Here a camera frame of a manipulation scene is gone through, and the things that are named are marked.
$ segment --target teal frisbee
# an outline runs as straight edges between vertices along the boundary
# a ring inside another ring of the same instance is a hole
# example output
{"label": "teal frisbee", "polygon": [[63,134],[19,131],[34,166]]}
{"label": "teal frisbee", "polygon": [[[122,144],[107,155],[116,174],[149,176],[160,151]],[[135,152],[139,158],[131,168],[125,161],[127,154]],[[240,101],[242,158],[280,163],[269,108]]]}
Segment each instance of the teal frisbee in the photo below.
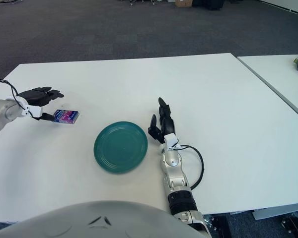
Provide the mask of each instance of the teal frisbee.
{"label": "teal frisbee", "polygon": [[141,163],[147,148],[145,132],[134,123],[120,121],[100,132],[94,143],[94,156],[106,171],[122,174]]}

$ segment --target black cable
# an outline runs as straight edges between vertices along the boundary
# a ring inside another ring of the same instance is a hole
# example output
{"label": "black cable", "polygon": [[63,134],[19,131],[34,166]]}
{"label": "black cable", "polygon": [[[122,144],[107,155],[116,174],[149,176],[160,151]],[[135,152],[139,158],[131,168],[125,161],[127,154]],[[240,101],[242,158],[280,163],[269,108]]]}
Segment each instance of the black cable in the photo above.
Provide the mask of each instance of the black cable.
{"label": "black cable", "polygon": [[15,97],[15,95],[14,95],[14,93],[15,93],[17,96],[19,95],[17,89],[16,89],[11,83],[9,83],[8,81],[6,81],[6,80],[4,80],[4,79],[0,79],[0,83],[5,83],[5,84],[7,84],[7,85],[9,85],[9,86],[11,87],[12,96],[13,96],[15,102],[19,105],[19,107],[21,107],[23,110],[25,110],[25,108],[24,108],[24,107],[17,101],[17,99],[16,99],[16,97]]}
{"label": "black cable", "polygon": [[191,145],[181,145],[181,146],[183,146],[184,148],[181,148],[181,149],[174,149],[174,150],[184,150],[184,149],[187,149],[187,148],[191,148],[191,149],[193,149],[193,150],[198,154],[198,156],[199,156],[199,158],[200,158],[200,160],[201,160],[202,169],[201,169],[200,176],[199,176],[198,180],[197,180],[197,181],[190,187],[191,190],[193,190],[193,189],[195,189],[195,188],[199,185],[199,183],[200,183],[201,180],[202,180],[203,174],[204,174],[204,162],[203,162],[203,157],[202,157],[201,153],[200,153],[196,148],[194,148],[193,146],[191,146]]}

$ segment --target white table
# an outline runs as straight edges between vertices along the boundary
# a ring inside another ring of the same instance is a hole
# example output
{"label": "white table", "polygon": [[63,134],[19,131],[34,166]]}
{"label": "white table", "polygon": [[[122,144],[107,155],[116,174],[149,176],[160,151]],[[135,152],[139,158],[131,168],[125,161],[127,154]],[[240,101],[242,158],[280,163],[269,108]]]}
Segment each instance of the white table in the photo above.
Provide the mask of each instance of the white table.
{"label": "white table", "polygon": [[298,113],[298,55],[238,57],[268,87]]}
{"label": "white table", "polygon": [[[65,97],[45,112],[80,116],[73,125],[22,118],[1,131],[1,222],[94,200],[168,211],[159,143],[149,135],[144,161],[127,174],[105,172],[93,155],[98,133],[112,122],[132,121],[147,134],[159,96],[170,104],[180,142],[204,156],[193,190],[202,213],[298,203],[298,115],[231,54],[22,64],[6,80],[20,92],[60,89]],[[0,85],[0,98],[9,95]],[[181,154],[192,183],[199,160]]]}

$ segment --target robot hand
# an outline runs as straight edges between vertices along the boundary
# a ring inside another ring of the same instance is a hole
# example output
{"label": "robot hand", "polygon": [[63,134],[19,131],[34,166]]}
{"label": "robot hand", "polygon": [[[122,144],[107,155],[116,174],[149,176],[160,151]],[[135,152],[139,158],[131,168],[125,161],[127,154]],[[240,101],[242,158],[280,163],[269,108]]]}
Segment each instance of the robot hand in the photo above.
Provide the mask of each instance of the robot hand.
{"label": "robot hand", "polygon": [[54,116],[43,113],[44,105],[51,100],[64,97],[58,90],[51,87],[35,88],[18,94],[17,90],[8,81],[0,79],[0,83],[8,84],[12,89],[12,96],[0,100],[0,131],[4,126],[17,117],[33,117],[36,120],[54,121]]}
{"label": "robot hand", "polygon": [[[51,100],[64,97],[64,95],[58,90],[51,89],[51,87],[34,88],[32,90],[22,92],[18,94],[18,96],[25,99],[29,105],[42,107],[47,105]],[[33,118],[36,120],[55,120],[53,115],[47,113],[42,113],[40,117]]]}

